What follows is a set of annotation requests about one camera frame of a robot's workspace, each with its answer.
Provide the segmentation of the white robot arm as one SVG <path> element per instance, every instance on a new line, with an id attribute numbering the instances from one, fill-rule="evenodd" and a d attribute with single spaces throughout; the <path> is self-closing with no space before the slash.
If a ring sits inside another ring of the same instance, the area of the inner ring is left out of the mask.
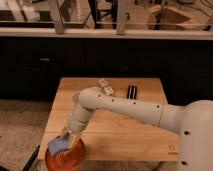
<path id="1" fill-rule="evenodd" d="M 76 107 L 67 122 L 71 147 L 75 147 L 92 114 L 106 110 L 178 134 L 177 171 L 213 169 L 213 100 L 180 106 L 108 96 L 99 87 L 82 89 L 74 99 Z"/>

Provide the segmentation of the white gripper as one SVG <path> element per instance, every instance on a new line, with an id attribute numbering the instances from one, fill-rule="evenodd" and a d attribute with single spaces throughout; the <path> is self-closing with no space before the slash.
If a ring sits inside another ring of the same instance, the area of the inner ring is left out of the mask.
<path id="1" fill-rule="evenodd" d="M 80 133 L 84 131 L 87 127 L 88 123 L 84 123 L 81 121 L 78 121 L 73 114 L 70 114 L 67 118 L 67 127 L 68 130 L 73 134 L 72 135 L 72 142 L 71 145 L 75 146 L 79 139 L 80 139 Z"/>

